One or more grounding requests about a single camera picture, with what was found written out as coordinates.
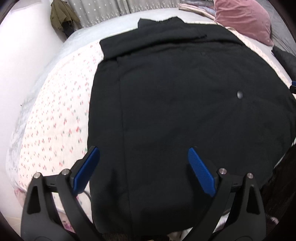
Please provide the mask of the pink velvet pillow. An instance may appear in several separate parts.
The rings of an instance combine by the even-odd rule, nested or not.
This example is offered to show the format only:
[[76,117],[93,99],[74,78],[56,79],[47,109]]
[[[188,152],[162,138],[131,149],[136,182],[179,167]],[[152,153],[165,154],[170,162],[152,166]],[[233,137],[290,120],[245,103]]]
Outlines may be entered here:
[[262,44],[273,46],[270,16],[257,1],[218,0],[214,1],[214,6],[217,23]]

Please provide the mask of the black folded garment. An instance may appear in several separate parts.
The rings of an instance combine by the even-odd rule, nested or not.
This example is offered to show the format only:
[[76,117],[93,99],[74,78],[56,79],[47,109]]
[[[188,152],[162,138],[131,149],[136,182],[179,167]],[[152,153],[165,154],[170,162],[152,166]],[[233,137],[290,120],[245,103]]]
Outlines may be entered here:
[[273,55],[278,62],[283,66],[292,81],[296,78],[296,58],[293,54],[281,50],[279,47],[274,46],[272,49]]

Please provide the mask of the grey patterned curtain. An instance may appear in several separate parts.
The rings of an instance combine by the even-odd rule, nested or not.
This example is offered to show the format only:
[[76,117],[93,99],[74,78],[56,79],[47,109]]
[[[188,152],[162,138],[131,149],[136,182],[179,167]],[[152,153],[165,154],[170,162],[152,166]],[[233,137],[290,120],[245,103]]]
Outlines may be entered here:
[[118,16],[151,9],[176,8],[178,0],[69,0],[84,28]]

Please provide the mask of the olive green hanging jacket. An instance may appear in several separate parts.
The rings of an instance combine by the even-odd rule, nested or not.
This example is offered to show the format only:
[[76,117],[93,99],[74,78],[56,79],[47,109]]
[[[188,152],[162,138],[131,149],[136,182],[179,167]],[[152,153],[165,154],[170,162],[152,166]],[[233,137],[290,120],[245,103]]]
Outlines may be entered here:
[[80,20],[66,1],[53,0],[50,14],[51,25],[69,38],[81,27]]

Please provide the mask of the stack of folded blankets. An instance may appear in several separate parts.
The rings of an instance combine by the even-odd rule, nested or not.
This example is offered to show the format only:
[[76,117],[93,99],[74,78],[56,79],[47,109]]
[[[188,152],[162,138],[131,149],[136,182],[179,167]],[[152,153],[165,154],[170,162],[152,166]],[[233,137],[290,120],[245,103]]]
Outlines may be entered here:
[[189,11],[215,20],[216,9],[214,1],[180,1],[179,10]]

